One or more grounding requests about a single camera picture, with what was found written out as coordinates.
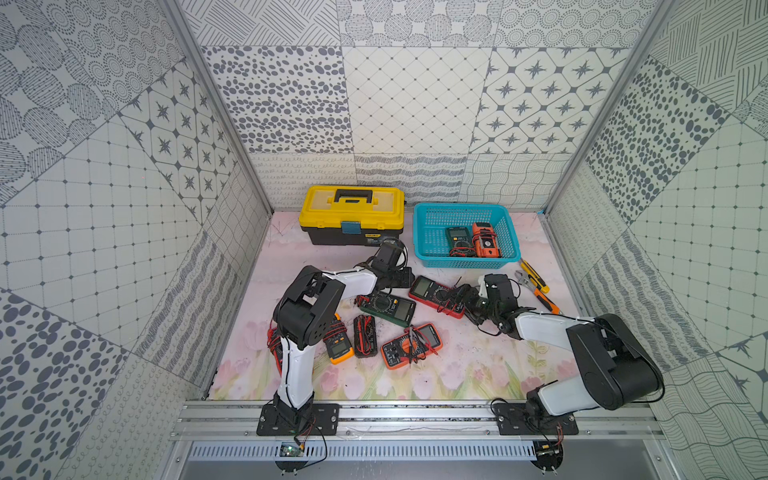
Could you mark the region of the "red multimeter with leads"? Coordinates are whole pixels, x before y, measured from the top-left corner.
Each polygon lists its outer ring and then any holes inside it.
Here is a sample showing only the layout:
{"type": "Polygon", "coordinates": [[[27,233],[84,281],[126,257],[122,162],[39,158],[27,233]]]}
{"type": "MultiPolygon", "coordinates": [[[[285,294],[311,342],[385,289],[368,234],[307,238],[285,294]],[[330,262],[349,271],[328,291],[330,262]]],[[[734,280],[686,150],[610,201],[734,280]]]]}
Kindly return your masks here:
{"type": "Polygon", "coordinates": [[[418,276],[411,285],[408,296],[410,299],[433,308],[453,318],[464,316],[464,303],[460,300],[460,289],[440,284],[424,276],[418,276]]]}

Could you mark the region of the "green multimeter with leads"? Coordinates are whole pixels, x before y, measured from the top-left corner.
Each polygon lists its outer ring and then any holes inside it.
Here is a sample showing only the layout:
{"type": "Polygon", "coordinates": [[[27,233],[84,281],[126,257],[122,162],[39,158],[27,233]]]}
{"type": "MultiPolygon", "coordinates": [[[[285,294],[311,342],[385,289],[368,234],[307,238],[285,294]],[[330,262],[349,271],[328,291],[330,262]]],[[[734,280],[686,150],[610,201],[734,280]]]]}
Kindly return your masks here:
{"type": "Polygon", "coordinates": [[[476,251],[466,227],[449,227],[446,237],[451,257],[475,257],[476,251]]]}

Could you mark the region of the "orange red multimeter pair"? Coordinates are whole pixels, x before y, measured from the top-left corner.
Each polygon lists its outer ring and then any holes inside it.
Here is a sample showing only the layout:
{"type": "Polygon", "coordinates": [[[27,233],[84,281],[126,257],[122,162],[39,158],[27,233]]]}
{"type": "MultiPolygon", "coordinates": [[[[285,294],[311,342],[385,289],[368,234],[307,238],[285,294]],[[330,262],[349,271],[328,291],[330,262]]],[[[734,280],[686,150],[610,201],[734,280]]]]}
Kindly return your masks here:
{"type": "Polygon", "coordinates": [[[430,355],[437,355],[443,348],[439,333],[432,323],[411,326],[399,337],[386,342],[380,347],[385,366],[397,370],[425,360],[430,355]]]}

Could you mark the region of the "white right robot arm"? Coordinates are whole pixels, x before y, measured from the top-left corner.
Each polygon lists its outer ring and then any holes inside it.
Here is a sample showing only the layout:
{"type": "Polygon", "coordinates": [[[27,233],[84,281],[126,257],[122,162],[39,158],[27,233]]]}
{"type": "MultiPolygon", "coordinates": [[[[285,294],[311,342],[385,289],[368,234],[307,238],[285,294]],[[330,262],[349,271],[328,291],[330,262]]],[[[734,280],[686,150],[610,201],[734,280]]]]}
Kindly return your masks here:
{"type": "Polygon", "coordinates": [[[484,275],[477,286],[461,285],[455,299],[477,326],[490,321],[501,335],[572,354],[575,376],[526,394],[526,414],[531,419],[595,408],[613,411],[630,403],[657,402],[665,394],[659,367],[617,315],[581,318],[523,307],[505,274],[484,275]]]}

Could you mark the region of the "red multimeter near left arm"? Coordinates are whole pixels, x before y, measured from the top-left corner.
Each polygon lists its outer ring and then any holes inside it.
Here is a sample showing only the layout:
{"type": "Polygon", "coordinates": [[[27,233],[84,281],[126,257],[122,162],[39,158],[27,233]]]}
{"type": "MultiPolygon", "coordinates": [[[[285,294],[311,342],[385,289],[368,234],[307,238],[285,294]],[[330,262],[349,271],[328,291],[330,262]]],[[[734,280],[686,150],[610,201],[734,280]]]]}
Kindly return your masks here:
{"type": "Polygon", "coordinates": [[[278,373],[281,374],[283,347],[281,335],[277,327],[272,327],[267,332],[267,348],[275,361],[278,373]]]}

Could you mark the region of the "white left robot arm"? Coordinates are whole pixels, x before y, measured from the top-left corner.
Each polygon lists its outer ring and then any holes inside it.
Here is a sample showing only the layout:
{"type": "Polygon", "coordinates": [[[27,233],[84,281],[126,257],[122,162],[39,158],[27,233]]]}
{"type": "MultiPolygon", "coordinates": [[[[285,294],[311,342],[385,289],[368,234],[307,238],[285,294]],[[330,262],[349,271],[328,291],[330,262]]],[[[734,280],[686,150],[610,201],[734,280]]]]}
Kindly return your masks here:
{"type": "Polygon", "coordinates": [[[391,288],[404,277],[405,244],[387,237],[367,260],[342,271],[302,268],[277,303],[270,330],[270,351],[280,373],[274,405],[291,414],[305,413],[314,398],[312,370],[315,347],[330,332],[339,304],[391,288]]]}

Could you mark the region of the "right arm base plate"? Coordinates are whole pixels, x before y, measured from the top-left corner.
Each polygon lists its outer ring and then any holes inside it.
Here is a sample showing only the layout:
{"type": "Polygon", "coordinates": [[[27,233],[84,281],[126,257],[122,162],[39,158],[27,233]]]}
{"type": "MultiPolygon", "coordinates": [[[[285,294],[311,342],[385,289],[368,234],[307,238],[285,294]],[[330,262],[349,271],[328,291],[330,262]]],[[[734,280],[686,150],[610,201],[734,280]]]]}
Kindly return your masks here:
{"type": "Polygon", "coordinates": [[[546,412],[530,413],[522,403],[494,402],[490,409],[500,435],[577,435],[579,427],[573,415],[552,416],[546,412]]]}

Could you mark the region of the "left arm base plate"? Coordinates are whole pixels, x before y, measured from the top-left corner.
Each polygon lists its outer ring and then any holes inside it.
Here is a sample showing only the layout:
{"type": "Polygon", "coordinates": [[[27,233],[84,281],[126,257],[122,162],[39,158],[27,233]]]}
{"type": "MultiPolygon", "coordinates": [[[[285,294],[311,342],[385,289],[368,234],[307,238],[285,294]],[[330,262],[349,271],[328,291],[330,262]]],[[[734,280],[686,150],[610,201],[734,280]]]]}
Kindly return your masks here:
{"type": "Polygon", "coordinates": [[[335,435],[340,405],[309,402],[299,409],[275,398],[261,408],[258,436],[335,435]]]}

